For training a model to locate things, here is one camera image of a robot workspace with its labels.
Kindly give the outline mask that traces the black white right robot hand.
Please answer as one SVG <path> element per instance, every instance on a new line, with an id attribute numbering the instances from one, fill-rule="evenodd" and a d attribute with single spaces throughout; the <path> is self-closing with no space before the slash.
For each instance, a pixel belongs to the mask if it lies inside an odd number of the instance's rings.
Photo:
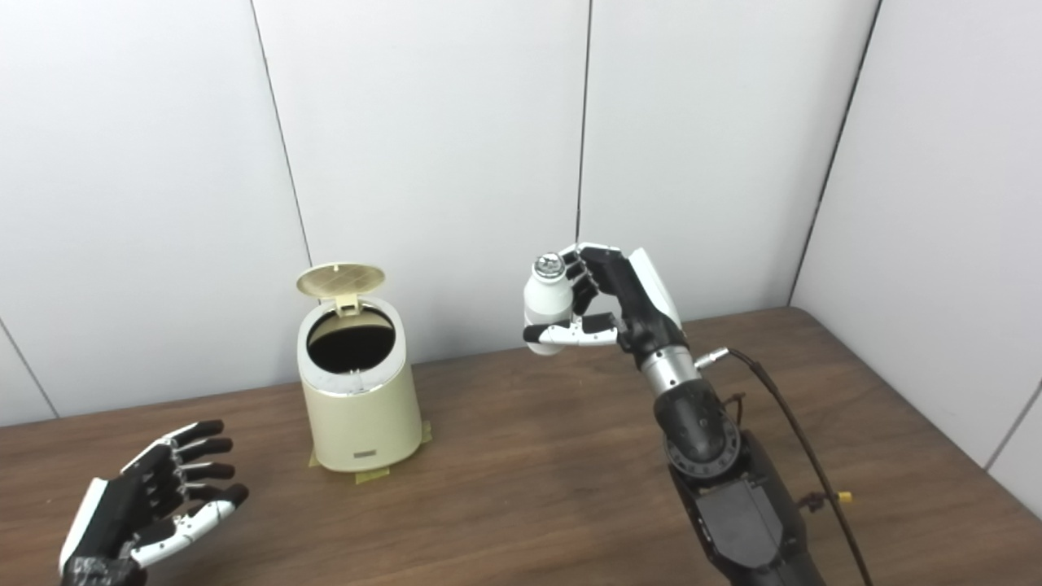
<path id="1" fill-rule="evenodd" d="M 524 342 L 539 355 L 617 344 L 641 362 L 687 346 L 671 296 L 647 255 L 573 243 L 537 257 L 523 289 Z"/>

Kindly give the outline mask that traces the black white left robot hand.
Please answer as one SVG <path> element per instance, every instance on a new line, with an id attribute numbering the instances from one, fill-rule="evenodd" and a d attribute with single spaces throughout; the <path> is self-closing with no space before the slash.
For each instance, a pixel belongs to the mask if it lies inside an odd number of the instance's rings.
<path id="1" fill-rule="evenodd" d="M 153 565 L 226 522 L 249 497 L 235 469 L 204 457 L 234 448 L 221 419 L 168 431 L 109 479 L 93 478 L 64 538 L 63 585 L 145 585 Z"/>

